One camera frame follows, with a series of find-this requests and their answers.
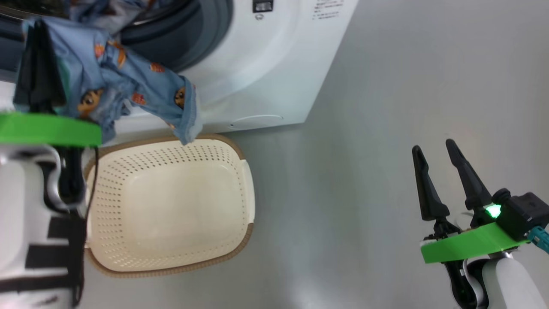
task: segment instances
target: front-loading washing machine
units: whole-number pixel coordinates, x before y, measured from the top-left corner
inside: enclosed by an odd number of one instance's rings
[[[17,7],[32,1],[0,5],[0,109],[9,108],[23,50],[20,19],[61,14],[44,5]],[[140,16],[121,39],[196,85],[204,132],[302,123],[357,2],[174,0]],[[140,108],[116,122],[119,135],[164,128]]]

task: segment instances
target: beige basket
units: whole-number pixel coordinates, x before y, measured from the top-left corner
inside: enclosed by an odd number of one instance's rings
[[[228,260],[248,242],[255,197],[240,149],[220,135],[103,148],[86,255],[104,274],[133,278]],[[88,187],[94,161],[86,168]]]

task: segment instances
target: floor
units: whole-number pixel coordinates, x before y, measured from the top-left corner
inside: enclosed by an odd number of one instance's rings
[[[228,135],[255,183],[244,251],[159,278],[111,279],[86,264],[81,308],[455,308],[444,268],[419,252],[432,223],[419,214],[411,149],[423,147],[462,226],[446,138],[491,192],[549,200],[548,12],[538,0],[361,1],[307,122]],[[549,256],[514,255],[549,297]]]

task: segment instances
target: washing machine drum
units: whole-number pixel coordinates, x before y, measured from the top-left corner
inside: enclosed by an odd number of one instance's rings
[[[55,6],[60,1],[0,3],[0,70],[17,69],[23,52],[21,19],[35,14],[62,15]],[[124,28],[122,44],[148,60],[181,71],[200,62],[217,47],[231,16],[232,0],[174,0],[170,5],[142,14]]]

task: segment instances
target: green band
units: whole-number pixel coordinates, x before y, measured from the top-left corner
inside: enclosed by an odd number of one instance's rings
[[[101,145],[97,124],[48,114],[0,114],[0,144]]]
[[[501,252],[527,243],[516,242],[497,223],[490,223],[446,239],[426,244],[421,253],[426,264],[465,260]]]

